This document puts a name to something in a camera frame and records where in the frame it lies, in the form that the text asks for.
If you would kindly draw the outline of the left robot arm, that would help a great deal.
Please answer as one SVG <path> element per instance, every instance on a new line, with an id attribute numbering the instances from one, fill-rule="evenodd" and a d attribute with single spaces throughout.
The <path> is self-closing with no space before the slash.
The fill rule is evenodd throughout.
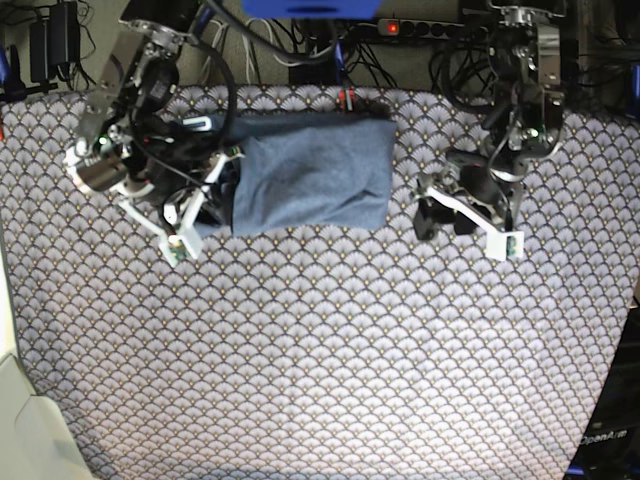
<path id="1" fill-rule="evenodd" d="M 470 235 L 478 222 L 429 194 L 447 193 L 499 231 L 511 233 L 532 162 L 563 141 L 565 93 L 561 33 L 564 1 L 490 1 L 484 14 L 449 36 L 442 52 L 441 91 L 451 105 L 480 115 L 487 137 L 474 152 L 451 148 L 441 173 L 425 175 L 414 194 L 413 227 L 430 241 L 451 225 Z"/>

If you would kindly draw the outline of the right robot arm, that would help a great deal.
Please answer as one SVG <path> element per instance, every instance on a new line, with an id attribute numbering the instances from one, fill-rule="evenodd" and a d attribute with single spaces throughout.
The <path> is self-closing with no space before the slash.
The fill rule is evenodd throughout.
<path id="1" fill-rule="evenodd" d="M 125 29 L 66 152 L 65 168 L 80 191 L 149 203 L 167 235 L 186 224 L 189 211 L 211 227 L 231 222 L 237 177 L 227 168 L 215 173 L 214 157 L 231 151 L 238 94 L 222 54 L 202 39 L 215 12 L 210 1 L 129 2 L 120 17 Z M 160 116 L 177 90 L 186 45 L 219 68 L 227 89 L 220 125 L 201 131 Z"/>

